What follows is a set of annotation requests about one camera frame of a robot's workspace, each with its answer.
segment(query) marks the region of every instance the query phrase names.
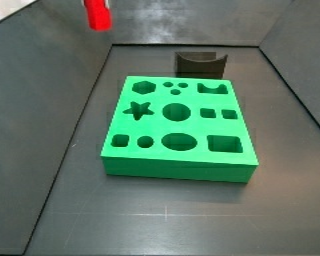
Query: black object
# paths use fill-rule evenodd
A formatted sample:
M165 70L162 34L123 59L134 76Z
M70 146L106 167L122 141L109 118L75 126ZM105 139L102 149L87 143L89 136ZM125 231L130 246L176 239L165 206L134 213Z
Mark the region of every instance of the black object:
M176 76L221 79L228 55L216 59L214 52L176 52Z

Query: shape sorter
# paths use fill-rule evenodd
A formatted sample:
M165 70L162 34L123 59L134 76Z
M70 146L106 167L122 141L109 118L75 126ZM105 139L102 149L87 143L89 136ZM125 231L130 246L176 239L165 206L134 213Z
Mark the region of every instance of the shape sorter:
M258 165L230 81L126 77L106 174L248 182Z

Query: rectangular hole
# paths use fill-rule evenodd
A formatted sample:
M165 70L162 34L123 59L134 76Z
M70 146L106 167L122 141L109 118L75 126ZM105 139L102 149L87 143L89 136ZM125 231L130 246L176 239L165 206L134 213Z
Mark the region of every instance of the rectangular hole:
M212 152L241 153L240 138L234 136L208 135L208 149Z
M224 119L237 119L237 113L234 110L222 109L221 116Z
M111 138L111 146L113 147L126 147L129 142L129 136L122 134L115 134Z

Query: red cylinder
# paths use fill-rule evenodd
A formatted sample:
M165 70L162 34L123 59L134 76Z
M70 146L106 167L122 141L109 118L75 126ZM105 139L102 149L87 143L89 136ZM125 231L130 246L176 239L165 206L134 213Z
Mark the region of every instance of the red cylinder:
M107 4L103 0L83 0L87 12L89 26L95 31L111 28L111 15Z

